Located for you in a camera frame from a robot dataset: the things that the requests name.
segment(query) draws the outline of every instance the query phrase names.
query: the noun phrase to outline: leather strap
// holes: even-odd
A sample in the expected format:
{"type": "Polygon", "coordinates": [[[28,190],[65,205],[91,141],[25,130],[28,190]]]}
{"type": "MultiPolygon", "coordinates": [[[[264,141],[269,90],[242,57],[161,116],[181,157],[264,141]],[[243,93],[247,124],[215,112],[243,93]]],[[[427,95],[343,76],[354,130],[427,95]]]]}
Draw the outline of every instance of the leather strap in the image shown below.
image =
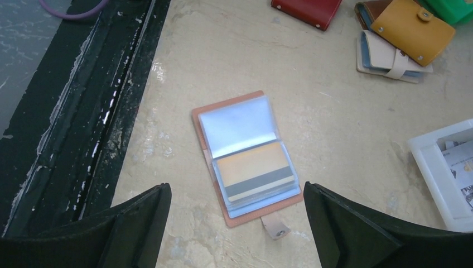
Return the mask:
{"type": "Polygon", "coordinates": [[[409,61],[409,57],[400,49],[396,49],[393,67],[384,76],[392,78],[392,79],[401,78],[406,72],[406,65],[408,61],[409,61]]]}
{"type": "Polygon", "coordinates": [[[261,222],[273,240],[281,239],[291,232],[291,229],[285,226],[284,223],[278,219],[276,213],[262,216],[261,222]]]}

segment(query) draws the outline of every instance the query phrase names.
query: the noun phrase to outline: green plastic container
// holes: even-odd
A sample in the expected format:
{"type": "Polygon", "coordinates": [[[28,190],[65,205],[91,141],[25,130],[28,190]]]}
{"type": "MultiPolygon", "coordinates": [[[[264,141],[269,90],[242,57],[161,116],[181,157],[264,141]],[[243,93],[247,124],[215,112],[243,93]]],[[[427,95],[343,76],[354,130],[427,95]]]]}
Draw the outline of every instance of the green plastic container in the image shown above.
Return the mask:
{"type": "Polygon", "coordinates": [[[421,5],[450,25],[466,23],[473,18],[473,4],[465,0],[421,0],[421,5]]]}

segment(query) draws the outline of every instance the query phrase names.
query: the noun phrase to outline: marble surface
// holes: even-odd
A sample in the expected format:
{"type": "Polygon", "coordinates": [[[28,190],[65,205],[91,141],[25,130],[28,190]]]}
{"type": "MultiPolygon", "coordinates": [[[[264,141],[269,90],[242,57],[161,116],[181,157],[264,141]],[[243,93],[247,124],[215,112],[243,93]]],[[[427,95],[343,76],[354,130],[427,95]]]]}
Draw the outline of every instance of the marble surface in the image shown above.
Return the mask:
{"type": "Polygon", "coordinates": [[[267,0],[171,1],[114,197],[171,184],[158,267],[320,267],[303,203],[278,212],[292,229],[279,241],[260,220],[229,229],[221,215],[190,112],[256,90],[301,184],[445,227],[407,140],[473,117],[472,24],[409,84],[356,71],[355,2],[321,32],[267,0]]]}

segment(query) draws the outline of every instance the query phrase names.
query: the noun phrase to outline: beige card with gray stripe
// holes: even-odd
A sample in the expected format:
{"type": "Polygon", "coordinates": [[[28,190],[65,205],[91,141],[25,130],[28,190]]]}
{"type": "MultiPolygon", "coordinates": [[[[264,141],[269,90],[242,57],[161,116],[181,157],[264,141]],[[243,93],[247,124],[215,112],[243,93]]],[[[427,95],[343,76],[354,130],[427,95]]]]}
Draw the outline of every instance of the beige card with gray stripe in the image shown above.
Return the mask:
{"type": "Polygon", "coordinates": [[[279,142],[218,159],[216,165],[230,202],[292,183],[295,179],[279,142]]]}

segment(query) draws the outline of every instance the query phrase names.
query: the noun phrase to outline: white plastic box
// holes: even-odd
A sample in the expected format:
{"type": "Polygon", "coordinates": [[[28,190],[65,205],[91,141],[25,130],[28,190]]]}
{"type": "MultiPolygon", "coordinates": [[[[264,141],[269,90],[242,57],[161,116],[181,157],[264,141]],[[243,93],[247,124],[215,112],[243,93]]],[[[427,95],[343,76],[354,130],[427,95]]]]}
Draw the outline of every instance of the white plastic box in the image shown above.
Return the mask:
{"type": "Polygon", "coordinates": [[[456,186],[442,151],[446,141],[471,140],[473,119],[409,140],[412,154],[450,231],[473,232],[473,212],[456,186]]]}

